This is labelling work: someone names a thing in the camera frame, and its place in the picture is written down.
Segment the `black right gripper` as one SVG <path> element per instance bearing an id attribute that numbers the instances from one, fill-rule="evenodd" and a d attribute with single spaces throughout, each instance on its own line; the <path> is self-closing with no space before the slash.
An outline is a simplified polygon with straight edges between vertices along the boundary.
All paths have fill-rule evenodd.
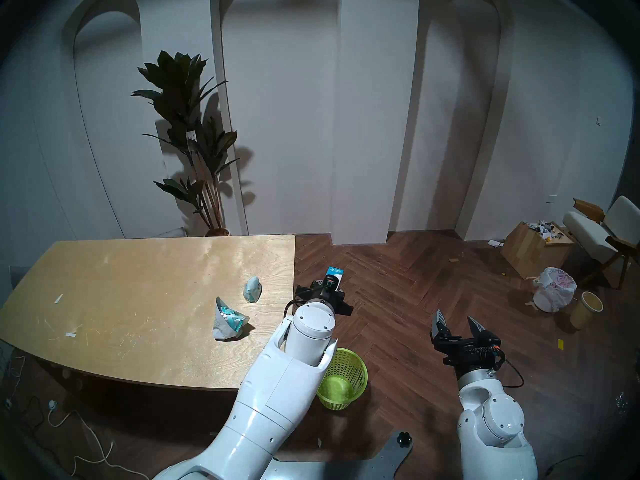
<path id="1" fill-rule="evenodd" d="M 473 317 L 467 316 L 467 321 L 475 338 L 451 335 L 443 313 L 437 309 L 433 315 L 434 349 L 445 355 L 442 362 L 454 369 L 457 379 L 478 369 L 497 372 L 505 362 L 500 338 Z"/>

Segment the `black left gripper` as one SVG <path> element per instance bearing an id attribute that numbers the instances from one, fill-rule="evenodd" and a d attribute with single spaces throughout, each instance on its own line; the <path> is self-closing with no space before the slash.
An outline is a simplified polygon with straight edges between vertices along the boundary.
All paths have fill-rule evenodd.
<path id="1" fill-rule="evenodd" d="M 303 303 L 322 302 L 328 305 L 333 315 L 351 316 L 353 307 L 344 301 L 345 293 L 339 287 L 339 279 L 314 280 L 308 287 L 297 285 L 295 299 Z"/>

